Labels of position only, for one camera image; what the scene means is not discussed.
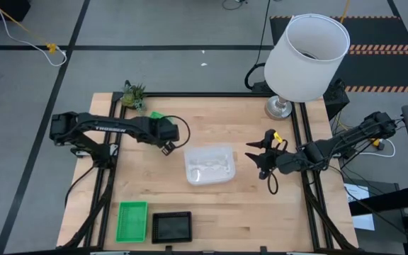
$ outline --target wooden table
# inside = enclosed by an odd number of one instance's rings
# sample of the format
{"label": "wooden table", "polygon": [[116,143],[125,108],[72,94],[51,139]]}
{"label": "wooden table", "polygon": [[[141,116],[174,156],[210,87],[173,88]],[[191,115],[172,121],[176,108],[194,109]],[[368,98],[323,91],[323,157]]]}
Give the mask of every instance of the wooden table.
{"label": "wooden table", "polygon": [[[267,182],[258,179],[259,170],[255,164],[244,155],[245,152],[261,152],[245,143],[263,139],[264,132],[270,128],[287,139],[288,149],[295,151],[291,118],[283,121],[269,119],[264,113],[265,98],[147,98],[146,102],[147,115],[150,111],[159,111],[181,116],[188,122],[191,139],[185,149],[222,143],[232,146],[237,173],[227,183],[192,186],[186,180],[183,148],[165,157],[159,148],[138,144],[123,135],[105,250],[164,250],[165,244],[151,243],[152,213],[186,210],[193,214],[193,241],[173,244],[175,251],[259,251],[260,246],[267,246],[269,251],[312,251],[300,174],[281,175],[276,171],[279,192],[271,195]],[[96,93],[90,113],[108,115],[110,104],[111,93]],[[308,103],[307,109],[313,138],[331,137],[324,101]],[[136,114],[136,111],[129,111],[125,117]],[[186,129],[177,123],[182,141],[186,138]],[[103,142],[104,132],[93,131],[87,135]],[[89,158],[78,159],[74,180],[90,166]],[[68,241],[87,217],[95,180],[96,171],[71,192],[58,245]],[[328,170],[321,173],[321,180],[330,218],[347,240],[358,246],[341,176]],[[149,203],[146,241],[116,244],[119,202],[135,200]],[[94,233],[98,232],[99,225],[100,219],[96,221]],[[323,234],[319,238],[323,247]]]}

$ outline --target lamp base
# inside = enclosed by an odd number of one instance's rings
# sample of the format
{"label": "lamp base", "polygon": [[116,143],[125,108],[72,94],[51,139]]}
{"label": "lamp base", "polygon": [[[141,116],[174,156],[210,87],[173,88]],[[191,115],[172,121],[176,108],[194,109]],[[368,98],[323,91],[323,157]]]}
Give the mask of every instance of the lamp base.
{"label": "lamp base", "polygon": [[272,96],[266,103],[266,114],[272,120],[284,120],[292,113],[292,104],[279,96]]}

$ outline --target small black tray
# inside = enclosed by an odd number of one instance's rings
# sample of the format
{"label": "small black tray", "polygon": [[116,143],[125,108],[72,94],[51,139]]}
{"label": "small black tray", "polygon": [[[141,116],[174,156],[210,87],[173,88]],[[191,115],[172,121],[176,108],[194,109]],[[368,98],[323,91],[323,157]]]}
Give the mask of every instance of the small black tray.
{"label": "small black tray", "polygon": [[191,242],[191,212],[154,213],[152,243]]}

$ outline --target white paper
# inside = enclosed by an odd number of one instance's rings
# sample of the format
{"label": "white paper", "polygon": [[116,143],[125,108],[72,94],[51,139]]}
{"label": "white paper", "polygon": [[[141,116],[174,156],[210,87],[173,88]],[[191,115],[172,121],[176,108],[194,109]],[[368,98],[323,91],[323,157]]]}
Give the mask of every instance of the white paper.
{"label": "white paper", "polygon": [[[368,187],[365,186],[357,186],[353,184],[344,184],[344,186],[347,188],[347,191],[353,195],[357,199],[364,199],[364,198],[369,198],[369,192],[368,192]],[[346,194],[347,196],[347,201],[352,202],[355,199],[353,199],[351,196]],[[374,230],[374,220],[373,220],[373,215],[360,215],[360,216],[354,216],[352,217],[353,221],[353,226],[355,228],[361,229],[361,230]]]}

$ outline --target green plant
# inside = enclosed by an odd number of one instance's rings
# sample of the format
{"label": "green plant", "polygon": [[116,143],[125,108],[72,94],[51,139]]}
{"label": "green plant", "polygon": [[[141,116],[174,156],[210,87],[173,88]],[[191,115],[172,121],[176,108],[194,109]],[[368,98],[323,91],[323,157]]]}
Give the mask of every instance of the green plant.
{"label": "green plant", "polygon": [[136,109],[139,113],[144,114],[146,104],[144,102],[144,91],[146,86],[142,84],[132,85],[127,80],[124,86],[124,96],[120,99],[123,106],[131,109]]}

